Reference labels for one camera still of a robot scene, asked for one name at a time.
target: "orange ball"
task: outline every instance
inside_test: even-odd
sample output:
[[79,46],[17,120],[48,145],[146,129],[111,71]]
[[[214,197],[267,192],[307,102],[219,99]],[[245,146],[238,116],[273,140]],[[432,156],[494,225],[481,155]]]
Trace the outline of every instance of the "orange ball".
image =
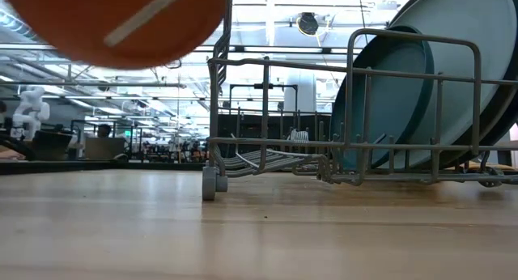
[[218,27],[225,0],[8,0],[44,40],[75,61],[118,69],[183,57]]

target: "white robot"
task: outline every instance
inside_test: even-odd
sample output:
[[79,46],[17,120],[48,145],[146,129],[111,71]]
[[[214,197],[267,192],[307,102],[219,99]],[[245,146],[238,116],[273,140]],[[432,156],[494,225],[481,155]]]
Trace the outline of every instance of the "white robot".
[[[21,101],[13,115],[11,137],[32,140],[36,131],[41,129],[41,122],[49,119],[50,106],[41,99],[44,93],[43,87],[29,86],[20,94]],[[28,124],[27,130],[23,129],[24,123]]]

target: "white stripe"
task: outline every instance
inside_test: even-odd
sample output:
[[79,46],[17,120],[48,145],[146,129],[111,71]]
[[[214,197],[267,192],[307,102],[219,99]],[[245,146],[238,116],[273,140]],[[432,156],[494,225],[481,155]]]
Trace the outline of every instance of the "white stripe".
[[118,28],[110,32],[105,38],[104,43],[107,46],[115,46],[119,42],[123,41],[135,30],[140,28],[142,25],[153,19],[161,10],[168,7],[172,2],[176,0],[153,0],[149,4],[145,5],[139,12],[127,19]]

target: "wooden floor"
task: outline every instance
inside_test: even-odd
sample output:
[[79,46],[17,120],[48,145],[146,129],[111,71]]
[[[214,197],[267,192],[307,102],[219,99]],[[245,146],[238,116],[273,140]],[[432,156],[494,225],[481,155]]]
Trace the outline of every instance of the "wooden floor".
[[0,176],[0,278],[518,279],[518,187],[197,172]]

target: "dishwasher rack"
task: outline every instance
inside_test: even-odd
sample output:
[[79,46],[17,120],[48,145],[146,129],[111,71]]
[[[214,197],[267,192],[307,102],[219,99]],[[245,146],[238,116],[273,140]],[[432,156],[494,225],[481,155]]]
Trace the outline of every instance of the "dishwasher rack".
[[[330,184],[347,183],[360,186],[365,181],[408,181],[418,182],[424,185],[431,185],[440,181],[452,180],[458,182],[478,181],[481,185],[491,188],[501,184],[518,185],[518,175],[505,174],[498,168],[486,165],[490,151],[518,151],[515,146],[479,146],[480,134],[480,103],[481,86],[485,84],[506,85],[517,87],[516,81],[503,80],[482,80],[482,59],[480,50],[476,44],[467,40],[458,40],[441,36],[428,36],[407,32],[385,31],[379,29],[361,28],[350,36],[347,46],[347,67],[340,66],[320,66],[314,64],[303,64],[298,62],[272,61],[268,57],[264,59],[228,59],[228,41],[230,40],[231,22],[224,22],[225,29],[220,38],[221,42],[214,46],[213,58],[208,61],[210,71],[210,137],[208,139],[210,148],[210,160],[203,169],[202,177],[202,198],[204,201],[213,201],[217,192],[226,192],[229,177],[240,177],[249,175],[259,175],[265,172],[291,169],[296,175],[315,175],[318,179]],[[353,68],[353,48],[355,40],[360,35],[387,36],[404,40],[420,40],[446,43],[451,45],[466,46],[473,52],[474,77],[457,77],[441,73],[437,74],[413,74],[387,70],[373,70],[364,68]],[[219,89],[226,78],[227,66],[260,65],[263,66],[262,81],[262,119],[261,119],[261,138],[221,138],[218,137],[218,115],[219,110]],[[346,73],[346,110],[345,121],[342,123],[341,133],[330,134],[327,139],[318,141],[308,140],[282,140],[268,139],[268,91],[270,85],[270,67],[280,66],[287,68],[305,70],[324,70]],[[364,74],[366,76],[365,104],[363,107],[363,133],[352,134],[352,87],[353,73]],[[378,143],[384,139],[376,139],[368,142],[368,126],[370,116],[370,93],[372,76],[390,76],[401,78],[426,78],[435,81],[437,102],[435,107],[435,132],[430,139],[429,145],[418,144],[395,144],[394,137],[388,137],[388,143]],[[471,133],[471,143],[469,145],[444,145],[441,144],[441,120],[442,120],[442,99],[443,81],[457,81],[473,84],[473,125]],[[224,159],[218,144],[235,144],[236,149],[239,145],[258,145],[259,151],[248,154],[236,152],[235,158]],[[269,146],[278,147],[298,147],[307,150],[312,147],[316,150],[315,154],[299,154],[294,152],[274,151]],[[388,168],[371,168],[369,163],[372,159],[374,150],[384,149],[389,151]],[[342,165],[344,151],[357,150],[357,168],[347,170]],[[407,166],[402,169],[394,167],[394,154],[396,151],[428,150],[431,153],[431,168],[429,170],[412,170]],[[476,172],[468,172],[468,166],[456,166],[453,170],[442,170],[439,168],[439,155],[441,151],[471,151],[474,155],[483,154],[482,162]],[[310,172],[304,172],[304,166],[314,166]]]

